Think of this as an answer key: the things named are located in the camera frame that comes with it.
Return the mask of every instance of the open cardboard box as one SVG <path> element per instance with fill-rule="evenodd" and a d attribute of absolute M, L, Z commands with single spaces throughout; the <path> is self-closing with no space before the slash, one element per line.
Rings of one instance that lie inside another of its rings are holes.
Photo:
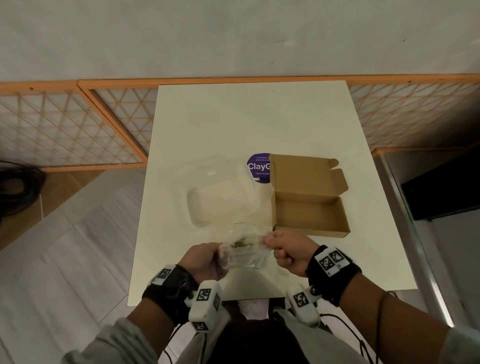
<path fill-rule="evenodd" d="M 270 154 L 273 230 L 343 238 L 349 232 L 339 197 L 348 190 L 338 160 Z"/>

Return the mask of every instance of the white table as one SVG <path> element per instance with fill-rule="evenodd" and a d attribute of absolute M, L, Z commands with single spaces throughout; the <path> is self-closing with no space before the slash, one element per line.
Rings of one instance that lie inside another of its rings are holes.
<path fill-rule="evenodd" d="M 348 183 L 342 199 L 351 233 L 314 239 L 342 249 L 386 290 L 416 288 L 345 82 L 168 85 L 158 89 L 128 305 L 139 303 L 165 264 L 211 239 L 182 229 L 171 172 L 214 156 L 255 153 L 338 159 Z M 259 217 L 267 224 L 270 218 L 269 208 Z M 267 298 L 296 281 L 306 285 L 270 257 L 262 269 L 231 271 L 222 287 L 225 299 Z"/>

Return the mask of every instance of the metal grid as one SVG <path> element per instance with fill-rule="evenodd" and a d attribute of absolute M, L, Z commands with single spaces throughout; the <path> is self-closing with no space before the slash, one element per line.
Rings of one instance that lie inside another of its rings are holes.
<path fill-rule="evenodd" d="M 349 86 L 370 149 L 468 146 L 480 139 L 480 84 Z"/>
<path fill-rule="evenodd" d="M 0 158 L 42 167 L 140 162 L 72 91 L 0 96 Z"/>
<path fill-rule="evenodd" d="M 142 146 L 150 150 L 156 88 L 96 90 L 119 121 Z"/>

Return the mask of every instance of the tiled floor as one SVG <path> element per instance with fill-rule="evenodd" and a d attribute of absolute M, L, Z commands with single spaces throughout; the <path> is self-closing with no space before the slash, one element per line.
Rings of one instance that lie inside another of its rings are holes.
<path fill-rule="evenodd" d="M 127 293 L 144 177 L 140 169 L 104 172 L 0 252 L 0 363 L 56 363 L 133 310 Z M 267 300 L 240 303 L 251 319 L 266 318 L 267 307 Z M 358 350 L 347 328 L 325 322 Z M 190 325 L 178 331 L 167 348 L 173 361 L 193 334 Z M 169 361 L 162 355 L 159 363 Z"/>

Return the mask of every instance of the black wristband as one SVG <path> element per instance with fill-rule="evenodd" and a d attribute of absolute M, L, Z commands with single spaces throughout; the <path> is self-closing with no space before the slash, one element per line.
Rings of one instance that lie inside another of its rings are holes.
<path fill-rule="evenodd" d="M 313 286 L 324 300 L 329 301 L 336 307 L 340 304 L 343 291 L 352 278 L 361 273 L 358 265 L 339 249 L 329 249 L 326 245 L 320 246 L 313 254 L 305 273 L 308 283 Z"/>
<path fill-rule="evenodd" d="M 159 272 L 145 289 L 143 298 L 148 298 L 156 303 L 172 320 L 174 325 L 184 324 L 188 321 L 190 308 L 185 299 L 193 297 L 193 291 L 198 290 L 198 283 L 183 267 L 176 265 L 168 272 L 167 278 L 161 285 L 155 284 L 156 278 L 162 278 L 165 270 Z"/>

